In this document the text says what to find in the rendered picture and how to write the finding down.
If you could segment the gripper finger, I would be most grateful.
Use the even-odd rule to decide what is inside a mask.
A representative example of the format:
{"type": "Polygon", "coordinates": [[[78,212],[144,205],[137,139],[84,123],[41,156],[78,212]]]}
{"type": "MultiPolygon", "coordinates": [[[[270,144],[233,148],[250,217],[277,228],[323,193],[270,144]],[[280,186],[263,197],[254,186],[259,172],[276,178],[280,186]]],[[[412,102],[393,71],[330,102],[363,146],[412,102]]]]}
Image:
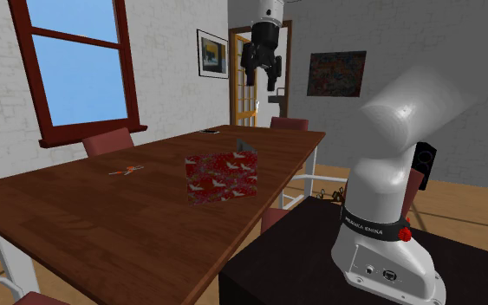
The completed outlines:
{"type": "Polygon", "coordinates": [[[267,90],[273,92],[276,88],[277,78],[281,76],[282,73],[282,62],[283,58],[277,55],[272,58],[270,63],[264,64],[264,71],[268,76],[267,90]]]}
{"type": "Polygon", "coordinates": [[[246,42],[243,45],[240,66],[244,69],[246,75],[246,85],[253,86],[255,84],[255,70],[257,68],[256,61],[256,46],[253,42],[246,42]]]}

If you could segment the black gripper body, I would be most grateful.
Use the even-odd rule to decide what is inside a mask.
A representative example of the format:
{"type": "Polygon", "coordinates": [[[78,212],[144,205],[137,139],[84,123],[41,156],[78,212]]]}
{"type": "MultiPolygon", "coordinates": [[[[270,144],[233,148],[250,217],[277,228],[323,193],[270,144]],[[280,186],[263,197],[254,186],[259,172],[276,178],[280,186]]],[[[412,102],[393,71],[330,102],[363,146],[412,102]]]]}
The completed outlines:
{"type": "Polygon", "coordinates": [[[251,65],[256,67],[280,67],[282,59],[275,56],[280,28],[272,22],[258,22],[251,27],[251,65]]]}

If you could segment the wooden door with glass panes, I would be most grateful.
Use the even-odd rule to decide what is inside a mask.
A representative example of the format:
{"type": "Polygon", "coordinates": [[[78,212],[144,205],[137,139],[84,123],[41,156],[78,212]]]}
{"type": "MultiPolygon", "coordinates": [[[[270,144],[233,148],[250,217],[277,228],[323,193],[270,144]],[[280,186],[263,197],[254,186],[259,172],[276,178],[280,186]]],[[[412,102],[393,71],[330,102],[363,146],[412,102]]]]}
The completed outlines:
{"type": "Polygon", "coordinates": [[[260,68],[255,72],[254,85],[246,85],[246,74],[240,66],[244,44],[251,40],[251,27],[229,29],[230,58],[230,123],[246,127],[269,127],[273,116],[288,116],[292,21],[283,22],[276,55],[283,58],[282,76],[275,90],[269,92],[267,74],[260,68]]]}

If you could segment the red chair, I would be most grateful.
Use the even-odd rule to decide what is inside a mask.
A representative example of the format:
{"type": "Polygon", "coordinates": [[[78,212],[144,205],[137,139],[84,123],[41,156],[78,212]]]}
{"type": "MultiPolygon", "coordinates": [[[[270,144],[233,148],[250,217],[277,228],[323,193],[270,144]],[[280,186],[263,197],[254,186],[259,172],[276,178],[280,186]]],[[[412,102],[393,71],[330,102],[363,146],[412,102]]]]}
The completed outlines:
{"type": "Polygon", "coordinates": [[[269,208],[262,216],[260,234],[264,234],[273,224],[286,216],[290,210],[269,208]]]}
{"type": "Polygon", "coordinates": [[[69,305],[66,302],[58,301],[55,298],[42,295],[35,291],[24,293],[20,287],[3,276],[0,276],[0,283],[13,293],[16,301],[13,305],[69,305]]]}
{"type": "Polygon", "coordinates": [[[411,169],[409,178],[407,181],[407,188],[406,188],[406,193],[402,205],[402,210],[401,210],[401,216],[403,218],[407,217],[407,213],[411,207],[411,204],[413,203],[413,200],[420,188],[420,184],[422,182],[422,179],[425,177],[425,175],[421,172],[418,172],[415,169],[411,169]]]}
{"type": "Polygon", "coordinates": [[[272,129],[307,131],[308,126],[309,121],[305,119],[272,117],[270,121],[270,128],[272,129]]]}
{"type": "Polygon", "coordinates": [[[82,140],[82,144],[89,157],[111,153],[134,146],[130,132],[126,127],[88,137],[82,140]]]}

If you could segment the red book with white cranes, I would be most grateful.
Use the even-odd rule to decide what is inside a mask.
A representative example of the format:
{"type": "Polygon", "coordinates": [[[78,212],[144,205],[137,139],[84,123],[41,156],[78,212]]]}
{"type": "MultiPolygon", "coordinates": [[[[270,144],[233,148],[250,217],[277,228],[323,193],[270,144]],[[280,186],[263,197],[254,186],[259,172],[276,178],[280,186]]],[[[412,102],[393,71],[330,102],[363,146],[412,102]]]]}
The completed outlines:
{"type": "Polygon", "coordinates": [[[257,150],[237,139],[235,152],[216,152],[185,158],[190,205],[257,195],[257,150]]]}

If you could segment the orange and white scissors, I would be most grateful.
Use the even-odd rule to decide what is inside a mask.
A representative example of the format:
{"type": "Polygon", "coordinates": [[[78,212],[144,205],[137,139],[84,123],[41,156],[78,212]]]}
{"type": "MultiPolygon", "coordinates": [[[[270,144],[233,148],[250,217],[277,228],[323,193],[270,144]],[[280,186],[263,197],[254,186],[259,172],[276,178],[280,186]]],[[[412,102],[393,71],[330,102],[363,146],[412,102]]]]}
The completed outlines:
{"type": "Polygon", "coordinates": [[[117,172],[110,172],[110,175],[118,175],[118,174],[121,174],[121,175],[128,175],[132,172],[135,172],[135,171],[138,171],[140,169],[143,169],[144,166],[143,165],[134,165],[134,166],[128,166],[126,167],[124,170],[122,171],[117,171],[117,172]]]}

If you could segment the red framed window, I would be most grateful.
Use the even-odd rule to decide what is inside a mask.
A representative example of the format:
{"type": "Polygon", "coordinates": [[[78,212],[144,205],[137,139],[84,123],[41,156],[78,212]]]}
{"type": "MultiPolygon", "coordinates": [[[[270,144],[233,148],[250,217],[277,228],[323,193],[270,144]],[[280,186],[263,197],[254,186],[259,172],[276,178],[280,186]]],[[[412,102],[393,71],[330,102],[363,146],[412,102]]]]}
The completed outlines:
{"type": "Polygon", "coordinates": [[[8,0],[42,148],[140,123],[125,0],[8,0]]]}

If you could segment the black speaker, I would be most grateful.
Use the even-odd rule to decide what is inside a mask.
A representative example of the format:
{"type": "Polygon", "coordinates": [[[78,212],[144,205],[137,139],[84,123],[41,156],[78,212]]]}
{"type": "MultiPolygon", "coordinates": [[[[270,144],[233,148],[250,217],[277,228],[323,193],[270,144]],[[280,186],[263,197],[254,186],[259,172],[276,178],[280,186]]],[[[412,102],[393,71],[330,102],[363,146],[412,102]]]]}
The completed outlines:
{"type": "Polygon", "coordinates": [[[424,174],[419,189],[424,191],[432,170],[437,149],[427,142],[418,142],[413,156],[412,168],[424,174]]]}

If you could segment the dark robot stand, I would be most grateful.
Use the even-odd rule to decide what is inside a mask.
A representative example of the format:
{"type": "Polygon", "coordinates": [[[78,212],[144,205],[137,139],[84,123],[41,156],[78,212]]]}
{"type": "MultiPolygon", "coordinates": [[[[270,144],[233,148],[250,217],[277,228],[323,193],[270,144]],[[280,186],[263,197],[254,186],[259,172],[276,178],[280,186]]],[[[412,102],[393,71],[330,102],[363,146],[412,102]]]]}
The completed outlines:
{"type": "MultiPolygon", "coordinates": [[[[330,251],[341,207],[308,197],[220,271],[220,305],[399,305],[349,285],[330,251]]],[[[446,305],[488,305],[488,251],[414,229],[446,284],[446,305]]]]}

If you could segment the brown wooden table white legs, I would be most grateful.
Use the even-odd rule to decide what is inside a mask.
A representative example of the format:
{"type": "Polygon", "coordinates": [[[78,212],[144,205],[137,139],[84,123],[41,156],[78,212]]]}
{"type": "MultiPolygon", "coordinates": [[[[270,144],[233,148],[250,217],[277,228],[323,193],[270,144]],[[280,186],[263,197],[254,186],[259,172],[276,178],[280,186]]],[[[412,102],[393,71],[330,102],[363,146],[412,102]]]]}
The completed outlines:
{"type": "Polygon", "coordinates": [[[212,130],[0,178],[0,237],[98,305],[193,305],[323,139],[212,130]],[[190,205],[185,157],[237,139],[257,150],[257,195],[190,205]]]}

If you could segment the black framed wall picture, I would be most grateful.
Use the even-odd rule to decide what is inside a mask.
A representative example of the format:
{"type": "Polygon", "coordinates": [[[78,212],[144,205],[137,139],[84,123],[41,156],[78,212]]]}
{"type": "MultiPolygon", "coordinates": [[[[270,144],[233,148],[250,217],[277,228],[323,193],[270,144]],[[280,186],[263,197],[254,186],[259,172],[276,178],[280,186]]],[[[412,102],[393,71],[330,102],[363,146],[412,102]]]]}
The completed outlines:
{"type": "Polygon", "coordinates": [[[197,30],[198,75],[217,79],[229,78],[228,41],[197,30]]]}

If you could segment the dark wall painting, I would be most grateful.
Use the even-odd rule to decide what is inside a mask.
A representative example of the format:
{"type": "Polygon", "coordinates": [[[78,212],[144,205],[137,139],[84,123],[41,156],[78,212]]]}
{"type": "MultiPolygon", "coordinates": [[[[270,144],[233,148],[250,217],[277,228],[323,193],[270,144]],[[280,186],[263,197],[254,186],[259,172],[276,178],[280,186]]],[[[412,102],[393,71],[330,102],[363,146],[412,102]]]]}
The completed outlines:
{"type": "Polygon", "coordinates": [[[359,97],[366,51],[310,55],[307,96],[359,97]]]}

